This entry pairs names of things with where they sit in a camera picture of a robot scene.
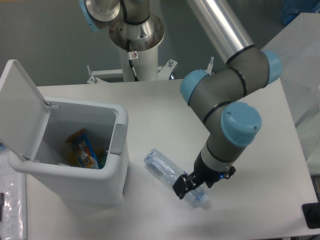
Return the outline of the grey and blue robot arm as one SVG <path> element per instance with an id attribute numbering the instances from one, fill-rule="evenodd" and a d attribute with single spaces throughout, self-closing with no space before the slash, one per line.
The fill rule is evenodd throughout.
<path id="1" fill-rule="evenodd" d="M 123 78 L 143 81 L 147 66 L 138 64 L 143 51 L 164 38 L 162 22 L 150 12 L 148 0 L 81 0 L 82 13 L 92 30 L 109 28 L 109 36 L 124 50 Z M 202 184 L 212 187 L 235 173 L 234 162 L 261 128 L 258 111 L 241 99 L 276 81 L 282 73 L 278 56 L 256 48 L 225 0 L 190 0 L 188 5 L 226 64 L 213 74 L 194 70 L 179 91 L 209 131 L 191 174 L 173 184 L 180 198 Z"/>

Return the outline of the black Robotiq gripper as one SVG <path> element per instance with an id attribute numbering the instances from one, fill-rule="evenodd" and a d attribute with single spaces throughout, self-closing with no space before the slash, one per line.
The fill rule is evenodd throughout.
<path id="1" fill-rule="evenodd" d="M 202 184 L 211 188 L 222 179 L 230 179 L 236 172 L 231 162 L 223 162 L 214 158 L 209 152 L 200 152 L 194 162 L 194 170 L 190 175 L 180 175 L 172 188 L 182 200 L 187 193 L 197 189 Z"/>

